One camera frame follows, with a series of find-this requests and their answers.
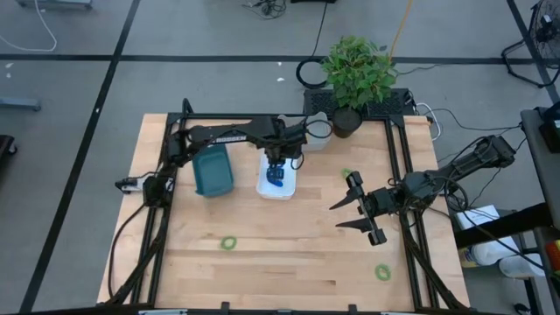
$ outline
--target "teal container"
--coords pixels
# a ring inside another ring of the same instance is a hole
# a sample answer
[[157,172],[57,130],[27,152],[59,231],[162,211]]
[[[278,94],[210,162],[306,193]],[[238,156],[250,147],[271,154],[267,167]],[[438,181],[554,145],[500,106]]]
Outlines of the teal container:
[[212,145],[196,154],[192,168],[197,194],[218,197],[234,189],[234,174],[225,144]]

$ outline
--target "mesh tray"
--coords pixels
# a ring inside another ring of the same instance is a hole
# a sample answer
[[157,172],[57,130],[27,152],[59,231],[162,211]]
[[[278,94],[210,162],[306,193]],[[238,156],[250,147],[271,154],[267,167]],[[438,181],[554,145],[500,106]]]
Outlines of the mesh tray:
[[[383,103],[369,103],[362,108],[364,118],[386,117],[389,115],[414,115],[414,101],[407,88],[391,89],[391,97]],[[305,90],[304,92],[304,114],[315,115],[319,111],[325,112],[331,118],[333,111],[339,104],[333,98],[331,89]]]

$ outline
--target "gray floor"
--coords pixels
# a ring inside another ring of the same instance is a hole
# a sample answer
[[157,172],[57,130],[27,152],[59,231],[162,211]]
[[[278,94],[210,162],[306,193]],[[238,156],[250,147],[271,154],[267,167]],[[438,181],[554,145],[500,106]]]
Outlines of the gray floor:
[[[529,21],[534,1],[516,2]],[[59,39],[56,53],[111,54],[130,3],[97,0],[90,12],[47,9],[45,20]],[[241,8],[243,3],[143,0],[124,53],[311,53],[323,4],[289,5],[283,17],[262,21]],[[327,53],[328,46],[346,34],[390,45],[405,4],[405,0],[340,0],[329,5],[318,54]],[[2,1],[0,17],[0,34],[6,38],[21,46],[50,45],[33,10]],[[519,38],[505,1],[423,0],[413,6],[396,55],[498,57],[503,47]],[[19,52],[0,43],[0,53]],[[525,48],[515,52],[515,57],[528,56]],[[21,304],[108,65],[0,62],[0,95],[38,97],[44,102],[38,113],[0,109],[0,134],[17,137],[20,148],[0,175],[0,313],[16,312]],[[128,174],[144,113],[177,111],[183,97],[198,112],[297,113],[304,89],[295,79],[296,65],[121,62],[34,310],[95,303],[122,198],[113,182]],[[538,78],[534,66],[516,69]],[[321,78],[312,66],[304,76],[309,81]],[[551,104],[545,90],[514,79],[504,66],[441,66],[400,77],[396,85],[409,88],[417,102],[453,110],[470,126],[513,126],[520,121],[520,110]],[[444,127],[435,143],[439,157],[487,134],[460,129],[445,112],[437,117]],[[523,135],[512,130],[505,137],[517,145]],[[519,209],[543,199],[526,146],[516,159],[486,189],[481,205]],[[477,173],[464,180],[464,186],[470,194],[478,194],[492,174]],[[502,277],[496,268],[465,270],[465,280],[472,305],[482,311],[512,313],[513,303],[526,303],[522,283]]]

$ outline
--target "black pot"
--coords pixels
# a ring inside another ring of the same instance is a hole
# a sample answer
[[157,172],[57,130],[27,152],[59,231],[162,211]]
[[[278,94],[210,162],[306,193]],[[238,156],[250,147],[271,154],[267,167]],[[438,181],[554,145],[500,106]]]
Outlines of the black pot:
[[348,138],[360,126],[362,122],[361,113],[353,108],[336,108],[332,113],[332,132],[336,137]]

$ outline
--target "wooden table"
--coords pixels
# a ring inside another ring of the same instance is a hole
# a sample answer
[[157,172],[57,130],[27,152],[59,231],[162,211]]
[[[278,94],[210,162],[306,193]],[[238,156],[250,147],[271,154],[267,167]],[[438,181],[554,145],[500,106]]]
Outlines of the wooden table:
[[[156,168],[165,118],[144,116],[130,176]],[[425,117],[405,117],[405,122],[414,169],[437,168]],[[189,125],[225,123],[245,121],[196,120]],[[398,136],[395,143],[400,148]],[[377,219],[387,242],[372,247],[358,230],[335,227],[360,218],[357,202],[328,210],[345,196],[343,168],[360,171],[368,191],[386,186],[392,178],[382,122],[364,122],[348,139],[333,136],[324,150],[306,153],[291,200],[263,199],[256,192],[260,151],[247,143],[229,144],[227,151],[235,186],[229,195],[203,198],[194,192],[193,168],[186,165],[178,173],[156,307],[217,309],[228,301],[232,309],[344,311],[356,304],[359,311],[413,311],[398,219]],[[400,169],[403,173],[402,160]],[[140,204],[141,193],[125,195],[117,226]],[[434,207],[446,211],[442,200]],[[147,212],[136,217],[119,239],[114,290],[137,263]],[[423,217],[435,270],[468,305],[451,223],[429,211]],[[229,235],[237,238],[237,246],[220,249],[221,239]],[[387,282],[375,276],[380,263],[391,268]],[[149,267],[141,301],[147,296],[150,273]],[[423,304],[429,305],[424,273],[418,275]],[[108,299],[107,271],[98,299]]]

